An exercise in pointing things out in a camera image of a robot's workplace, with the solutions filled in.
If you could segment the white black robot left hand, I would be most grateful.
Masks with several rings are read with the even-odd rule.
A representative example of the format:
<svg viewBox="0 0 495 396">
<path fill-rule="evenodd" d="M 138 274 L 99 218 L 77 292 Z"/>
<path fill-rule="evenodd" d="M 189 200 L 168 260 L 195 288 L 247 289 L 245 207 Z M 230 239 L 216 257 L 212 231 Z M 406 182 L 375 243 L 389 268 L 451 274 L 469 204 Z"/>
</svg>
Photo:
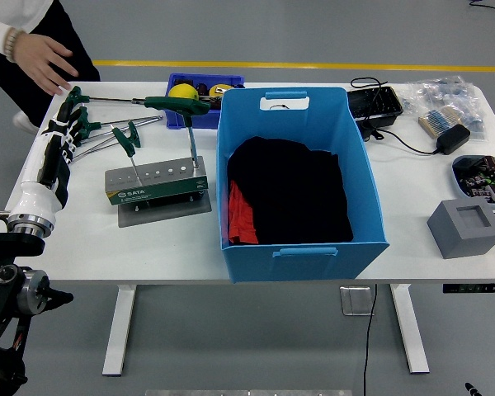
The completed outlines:
<svg viewBox="0 0 495 396">
<path fill-rule="evenodd" d="M 36 137 L 21 171 L 21 197 L 7 217 L 12 233 L 51 234 L 68 200 L 69 164 L 76 150 L 71 133 L 74 104 L 67 100 Z"/>
</svg>

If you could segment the person's right hand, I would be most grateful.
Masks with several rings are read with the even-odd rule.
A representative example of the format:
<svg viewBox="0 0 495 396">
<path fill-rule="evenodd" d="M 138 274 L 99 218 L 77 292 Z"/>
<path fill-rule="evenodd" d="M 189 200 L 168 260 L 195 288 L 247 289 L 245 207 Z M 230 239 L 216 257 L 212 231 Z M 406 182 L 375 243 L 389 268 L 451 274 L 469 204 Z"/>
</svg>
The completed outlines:
<svg viewBox="0 0 495 396">
<path fill-rule="evenodd" d="M 73 52 L 58 41 L 46 35 L 21 33 L 13 46 L 12 57 L 20 69 L 45 93 L 60 95 L 62 89 L 69 90 L 70 84 L 55 69 L 64 71 L 72 77 L 78 71 L 67 58 Z"/>
</svg>

